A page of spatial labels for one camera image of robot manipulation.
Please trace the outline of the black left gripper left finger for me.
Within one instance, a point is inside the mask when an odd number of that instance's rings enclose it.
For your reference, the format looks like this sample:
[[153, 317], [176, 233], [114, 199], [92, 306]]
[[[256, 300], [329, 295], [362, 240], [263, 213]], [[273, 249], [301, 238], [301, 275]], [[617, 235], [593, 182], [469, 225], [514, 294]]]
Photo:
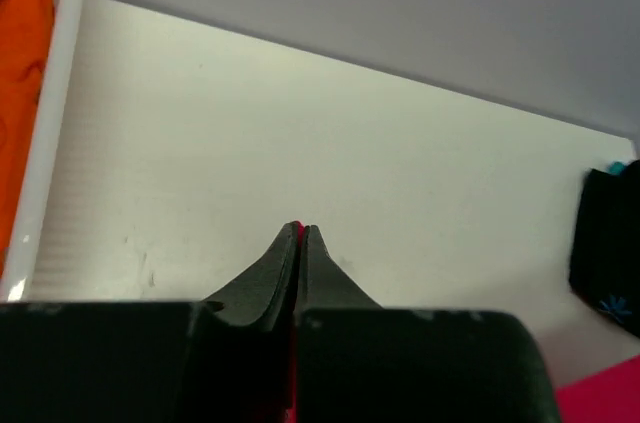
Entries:
[[303, 227], [208, 297], [1, 307], [5, 422], [282, 422]]

